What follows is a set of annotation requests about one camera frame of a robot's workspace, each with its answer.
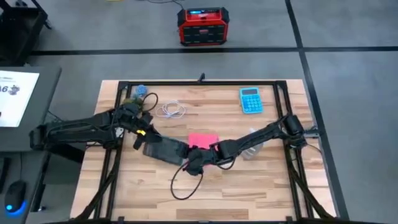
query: black phone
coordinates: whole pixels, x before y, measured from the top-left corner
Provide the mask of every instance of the black phone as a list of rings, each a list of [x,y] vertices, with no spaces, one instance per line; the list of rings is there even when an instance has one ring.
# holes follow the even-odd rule
[[[184,147],[184,144],[176,139],[162,136],[161,142],[146,142],[142,153],[169,164],[180,166],[183,163],[183,159],[177,155],[177,151]]]

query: black floor line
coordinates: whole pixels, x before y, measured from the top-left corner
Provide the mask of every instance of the black floor line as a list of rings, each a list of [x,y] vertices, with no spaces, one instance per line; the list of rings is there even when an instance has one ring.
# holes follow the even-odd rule
[[[385,47],[303,47],[304,52],[389,52],[398,51],[398,46]]]
[[[109,49],[109,50],[36,50],[31,56],[48,55],[134,55],[134,54],[198,54],[198,53],[276,53],[276,52],[388,52],[398,46],[385,47],[217,47],[181,49]]]
[[[44,50],[31,55],[122,55],[122,54],[184,54],[184,53],[256,53],[298,52],[296,47],[231,47],[231,48],[181,48],[181,49],[120,49],[120,50]]]
[[[317,122],[318,129],[321,133],[321,145],[322,145],[322,149],[323,149],[323,158],[325,159],[325,165],[327,166],[326,169],[328,171],[328,177],[330,179],[329,188],[331,189],[332,197],[336,204],[335,210],[340,218],[348,220],[349,219],[348,211],[346,208],[343,192],[341,190],[341,185],[340,185],[340,181],[339,181],[339,178],[337,175],[335,162],[333,160],[333,155],[331,153],[328,136],[326,134],[325,124],[323,122],[317,93],[315,91],[315,87],[314,87],[311,72],[310,72],[310,67],[308,65],[307,57],[305,55],[305,51],[303,48],[303,42],[301,39],[299,26],[297,25],[297,20],[294,16],[292,3],[290,2],[290,0],[285,0],[285,3],[286,3],[286,7],[287,7],[287,12],[289,14],[290,22],[292,24],[296,44],[297,44],[297,47],[300,49],[298,53],[300,55],[300,61],[301,61],[302,67],[303,67],[305,82],[307,84],[308,94],[310,95],[310,101],[312,104],[313,113],[315,116],[315,120]]]

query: white paper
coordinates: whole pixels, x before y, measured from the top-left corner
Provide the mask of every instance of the white paper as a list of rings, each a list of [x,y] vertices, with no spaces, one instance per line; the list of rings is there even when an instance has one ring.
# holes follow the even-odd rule
[[[0,71],[0,127],[18,127],[38,73]]]

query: wooden table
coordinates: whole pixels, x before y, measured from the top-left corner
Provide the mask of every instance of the wooden table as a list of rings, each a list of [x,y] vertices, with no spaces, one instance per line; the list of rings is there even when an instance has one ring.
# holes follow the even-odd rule
[[[304,128],[313,124],[302,80],[287,80],[293,112]],[[95,113],[114,106],[118,81],[102,82]],[[165,136],[187,141],[189,133],[218,134],[220,140],[236,139],[260,129],[277,119],[271,86],[259,86],[264,106],[262,114],[242,113],[239,89],[244,86],[148,86],[159,95],[161,106],[178,100],[187,108],[180,119],[158,118],[153,124]],[[153,98],[148,98],[150,107]],[[124,148],[112,219],[125,220],[285,220],[294,217],[286,161],[281,140],[266,143],[252,160],[236,159],[231,170],[206,166],[201,186],[192,198],[175,200],[170,193],[170,180],[177,166],[158,161],[132,148],[135,136],[124,137]],[[319,147],[318,141],[307,140]],[[98,189],[105,151],[89,148],[80,173],[70,216],[77,216]],[[314,196],[335,215],[321,154],[313,147],[303,149],[308,185]],[[175,182],[176,194],[189,194],[198,177],[182,172]],[[102,217],[106,210],[104,198]],[[305,214],[304,200],[302,211]]]

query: gray floor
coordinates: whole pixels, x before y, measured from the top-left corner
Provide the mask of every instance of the gray floor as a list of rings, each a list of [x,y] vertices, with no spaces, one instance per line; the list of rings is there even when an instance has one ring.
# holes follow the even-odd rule
[[[134,0],[39,3],[54,26],[43,31],[39,50],[181,47],[176,4]],[[227,7],[231,27],[223,47],[295,46],[284,1],[186,0],[183,4]],[[292,0],[292,5],[306,47],[398,45],[397,1]],[[397,223],[398,52],[308,53],[307,58],[350,218]],[[63,68],[52,111],[68,119],[93,113],[103,79],[197,78],[202,72],[208,78],[304,79],[298,53],[71,55],[29,60],[32,65]],[[61,105],[70,109],[61,110]],[[58,172],[78,175],[68,169]],[[67,182],[66,188],[75,179]],[[45,194],[57,190],[50,188]],[[51,197],[48,203],[57,204]],[[29,223],[56,216],[62,220],[70,205],[52,209],[53,213],[30,216]]]

